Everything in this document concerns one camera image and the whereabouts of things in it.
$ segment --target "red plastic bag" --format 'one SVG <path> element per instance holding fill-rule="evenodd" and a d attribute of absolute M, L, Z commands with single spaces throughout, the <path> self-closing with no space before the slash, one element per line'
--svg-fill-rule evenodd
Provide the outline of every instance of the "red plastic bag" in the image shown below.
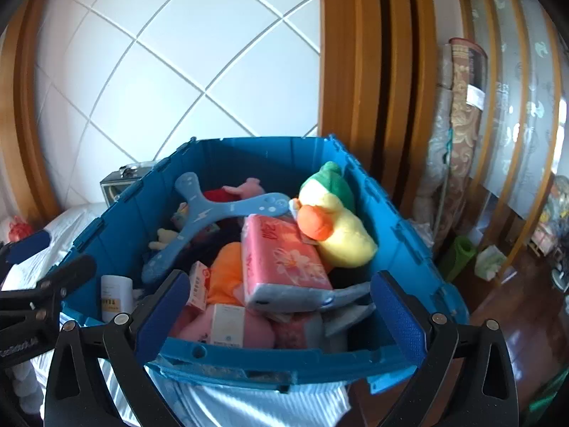
<path fill-rule="evenodd" d="M 15 216 L 14 221 L 10 222 L 10 230 L 8 231 L 10 242 L 20 241 L 31 234 L 33 234 L 33 228 L 20 217 Z"/>

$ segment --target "orange duck beak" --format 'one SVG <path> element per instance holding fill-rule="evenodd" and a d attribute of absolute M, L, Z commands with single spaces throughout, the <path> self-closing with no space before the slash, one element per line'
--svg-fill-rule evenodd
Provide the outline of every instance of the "orange duck beak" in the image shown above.
<path fill-rule="evenodd" d="M 298 210 L 297 223 L 305 235 L 316 241 L 325 241 L 334 231 L 330 215 L 316 205 L 303 205 Z"/>

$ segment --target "white bedsheet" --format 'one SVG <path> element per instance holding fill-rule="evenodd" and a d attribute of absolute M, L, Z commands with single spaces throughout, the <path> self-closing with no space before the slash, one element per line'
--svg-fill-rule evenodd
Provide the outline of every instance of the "white bedsheet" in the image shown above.
<path fill-rule="evenodd" d="M 49 223 L 46 226 L 52 237 L 49 248 L 15 265 L 2 289 L 35 287 L 49 268 L 65 257 L 73 240 L 105 209 L 104 204 L 76 206 Z M 65 315 L 60 316 L 61 324 L 67 320 Z M 44 394 L 52 354 L 53 351 L 50 351 L 32 359 Z M 99 363 L 121 417 L 138 426 L 110 363 L 106 360 L 99 360 Z M 226 386 L 194 386 L 166 379 L 154 371 L 149 370 L 149 374 L 169 406 L 187 427 L 333 427 L 350 409 L 346 390 L 338 384 L 328 385 L 328 390 L 320 394 L 283 395 Z"/>

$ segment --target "rolled rug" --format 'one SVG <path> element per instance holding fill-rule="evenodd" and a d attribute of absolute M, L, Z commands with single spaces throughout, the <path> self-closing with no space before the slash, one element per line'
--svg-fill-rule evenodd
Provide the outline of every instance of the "rolled rug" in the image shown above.
<path fill-rule="evenodd" d="M 488 57 L 484 50 L 464 38 L 452 38 L 450 44 L 454 70 L 452 152 L 446 194 L 440 196 L 444 198 L 444 203 L 439 231 L 435 238 L 435 252 L 446 238 L 457 212 L 463 205 L 486 92 Z"/>

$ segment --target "small white bottle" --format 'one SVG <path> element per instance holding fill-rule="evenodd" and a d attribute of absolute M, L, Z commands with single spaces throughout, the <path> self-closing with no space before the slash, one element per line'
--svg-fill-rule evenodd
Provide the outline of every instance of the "small white bottle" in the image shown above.
<path fill-rule="evenodd" d="M 133 280 L 124 276 L 101 276 L 101 315 L 105 323 L 119 313 L 132 313 Z"/>

